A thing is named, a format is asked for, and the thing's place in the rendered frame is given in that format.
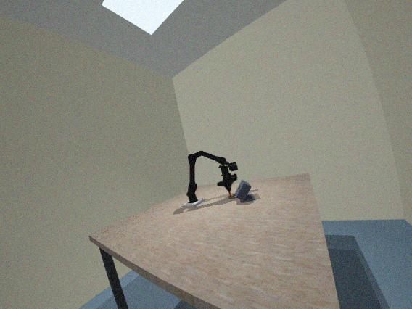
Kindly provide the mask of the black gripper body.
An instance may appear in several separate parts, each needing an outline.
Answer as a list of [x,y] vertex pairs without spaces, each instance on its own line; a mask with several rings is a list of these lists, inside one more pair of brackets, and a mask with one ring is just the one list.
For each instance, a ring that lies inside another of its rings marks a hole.
[[228,180],[228,181],[226,180],[227,174],[229,174],[229,172],[228,172],[228,173],[222,173],[221,176],[223,176],[223,181],[218,182],[218,183],[217,183],[218,186],[225,186],[225,185],[227,185],[228,183],[231,183],[231,182],[232,182],[232,181],[230,181],[230,180]]

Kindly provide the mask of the blue-grey sloped panel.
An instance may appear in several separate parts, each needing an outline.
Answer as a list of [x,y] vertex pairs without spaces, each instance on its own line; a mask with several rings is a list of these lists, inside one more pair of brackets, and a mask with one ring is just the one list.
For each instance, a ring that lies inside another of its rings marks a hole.
[[241,180],[240,184],[238,185],[235,191],[236,198],[240,199],[242,203],[255,200],[253,194],[248,194],[250,189],[251,189],[250,184],[248,182]]

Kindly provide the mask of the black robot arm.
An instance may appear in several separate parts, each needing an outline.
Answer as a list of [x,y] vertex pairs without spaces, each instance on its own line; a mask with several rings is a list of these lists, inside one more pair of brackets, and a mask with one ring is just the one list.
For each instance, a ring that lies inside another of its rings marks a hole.
[[[189,165],[190,165],[189,188],[188,188],[188,191],[186,193],[187,197],[189,198],[188,203],[194,203],[198,200],[197,196],[195,194],[195,191],[197,190],[197,184],[195,183],[195,162],[196,162],[196,159],[200,156],[210,158],[210,159],[220,163],[221,165],[219,166],[219,168],[221,168],[222,173],[228,173],[229,172],[228,167],[229,167],[229,170],[231,170],[231,171],[238,170],[236,162],[228,163],[226,161],[226,158],[224,158],[224,157],[217,157],[215,155],[212,155],[212,154],[209,154],[209,153],[206,153],[206,152],[203,152],[203,151],[199,151],[197,153],[190,154],[188,156]],[[225,165],[227,165],[227,166],[225,166]],[[237,179],[237,174],[231,175],[229,173],[226,176],[227,181],[230,180],[232,182],[235,182],[236,179]]]

